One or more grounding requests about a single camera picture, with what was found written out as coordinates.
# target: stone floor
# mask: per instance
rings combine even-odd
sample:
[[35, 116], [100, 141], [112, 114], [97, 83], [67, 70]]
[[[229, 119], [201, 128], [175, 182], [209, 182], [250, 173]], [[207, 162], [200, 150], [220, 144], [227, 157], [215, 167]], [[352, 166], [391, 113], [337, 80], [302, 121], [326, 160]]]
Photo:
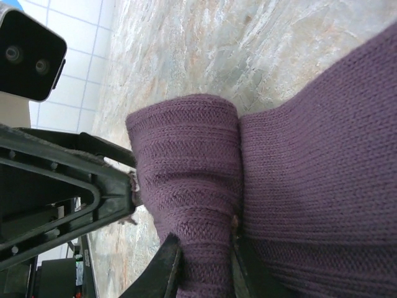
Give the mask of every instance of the stone floor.
[[[129, 148], [124, 120], [155, 102], [212, 93], [240, 114], [281, 105], [397, 19], [395, 0], [117, 0], [94, 133]], [[158, 249], [151, 216], [91, 234], [97, 289], [118, 297]]]

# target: ribbed knit texture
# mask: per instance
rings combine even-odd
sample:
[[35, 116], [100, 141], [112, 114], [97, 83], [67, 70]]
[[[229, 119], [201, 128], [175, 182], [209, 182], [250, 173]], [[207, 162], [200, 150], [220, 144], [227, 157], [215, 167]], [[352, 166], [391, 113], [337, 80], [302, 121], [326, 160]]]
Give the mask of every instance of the ribbed knit texture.
[[[179, 297], [229, 297], [235, 109], [182, 97], [127, 128], [159, 236], [181, 239]], [[273, 275], [304, 296], [397, 297], [397, 24], [240, 130], [244, 234]]]
[[397, 24], [241, 119], [244, 232], [310, 296], [397, 297]]
[[181, 242], [178, 297], [232, 297], [230, 230], [243, 193], [236, 108], [187, 96], [131, 114], [127, 128], [160, 240], [171, 232]]

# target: white tile wall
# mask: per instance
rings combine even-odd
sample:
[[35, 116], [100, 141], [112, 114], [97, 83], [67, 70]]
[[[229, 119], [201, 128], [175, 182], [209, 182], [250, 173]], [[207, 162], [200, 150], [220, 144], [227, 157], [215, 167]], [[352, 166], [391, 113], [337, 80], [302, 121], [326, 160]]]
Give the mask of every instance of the white tile wall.
[[47, 101], [31, 102], [33, 128], [91, 132], [104, 81], [116, 0], [19, 0], [24, 11], [62, 36], [66, 64]]
[[101, 57], [108, 57], [109, 54], [109, 40], [112, 36], [112, 31], [105, 28], [98, 28], [97, 39], [94, 47], [94, 54]]
[[86, 93], [83, 100], [83, 108], [96, 110], [99, 100], [100, 84], [88, 82], [86, 85]]
[[80, 108], [68, 107], [52, 102], [40, 105], [38, 127], [49, 127], [59, 130], [77, 131], [79, 125]]
[[99, 58], [96, 56], [92, 57], [88, 80], [95, 83], [101, 83], [102, 79], [104, 78], [106, 64], [107, 59]]
[[73, 107], [81, 107], [84, 96], [86, 82], [81, 79], [62, 76], [51, 93], [51, 98], [47, 102], [57, 102]]
[[86, 80], [90, 69], [91, 58], [92, 55], [90, 54], [68, 49], [65, 57], [66, 64], [62, 74]]
[[69, 48], [92, 53], [97, 26], [73, 19], [56, 11], [48, 12], [48, 28], [62, 36]]
[[101, 0], [51, 0], [50, 9], [97, 25]]
[[115, 0], [102, 0], [99, 25], [108, 29], [112, 28]]
[[94, 121], [95, 112], [89, 110], [81, 110], [78, 132], [90, 131]]

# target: camera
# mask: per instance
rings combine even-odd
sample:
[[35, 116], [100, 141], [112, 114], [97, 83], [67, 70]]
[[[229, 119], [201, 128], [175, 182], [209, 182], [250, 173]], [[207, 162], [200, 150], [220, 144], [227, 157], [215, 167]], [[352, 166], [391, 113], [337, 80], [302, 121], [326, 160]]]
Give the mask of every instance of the camera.
[[44, 101], [59, 80], [66, 49], [59, 35], [0, 2], [0, 91]]

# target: white tile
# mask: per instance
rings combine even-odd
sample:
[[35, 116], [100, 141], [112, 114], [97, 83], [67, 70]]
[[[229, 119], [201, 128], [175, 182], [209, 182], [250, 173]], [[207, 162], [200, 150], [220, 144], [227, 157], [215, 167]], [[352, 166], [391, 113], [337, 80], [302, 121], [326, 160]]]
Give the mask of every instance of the white tile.
[[99, 101], [100, 85], [87, 82], [86, 93], [84, 94], [83, 108], [96, 110]]
[[103, 0], [100, 12], [99, 25], [108, 29], [112, 28], [115, 0]]
[[94, 123], [94, 117], [95, 117], [95, 112], [81, 110], [78, 132], [91, 133], [92, 125]]
[[64, 258], [65, 256], [61, 254], [63, 245], [60, 245], [58, 247], [52, 248], [44, 253], [39, 254], [37, 258], [37, 264], [41, 266], [43, 261], [58, 260], [60, 258]]
[[100, 0], [51, 0], [50, 8], [71, 17], [98, 24]]
[[97, 27], [55, 11], [48, 12], [48, 27], [62, 36], [68, 48], [92, 53]]
[[43, 102], [40, 106], [38, 126], [51, 129], [77, 130], [80, 109], [65, 107], [51, 102]]
[[107, 60], [99, 57], [92, 57], [89, 69], [88, 80], [101, 83], [105, 75]]
[[40, 103], [29, 101], [30, 124], [32, 127], [37, 125], [38, 107], [40, 107]]
[[86, 79], [90, 60], [91, 55], [68, 50], [66, 52], [66, 63], [62, 73], [64, 75]]
[[47, 9], [30, 2], [21, 1], [20, 5], [24, 8], [24, 12], [29, 16], [33, 17], [35, 20], [39, 21], [43, 25], [47, 21]]
[[94, 54], [101, 57], [108, 57], [112, 31], [98, 28], [97, 39], [94, 46]]
[[[21, 3], [22, 7], [25, 9], [23, 2], [25, 2], [25, 1], [19, 0], [19, 3]], [[29, 0], [29, 2], [33, 2], [35, 4], [48, 7], [48, 3], [50, 2], [50, 0]]]
[[61, 76], [48, 101], [81, 107], [85, 85], [86, 82], [80, 79]]

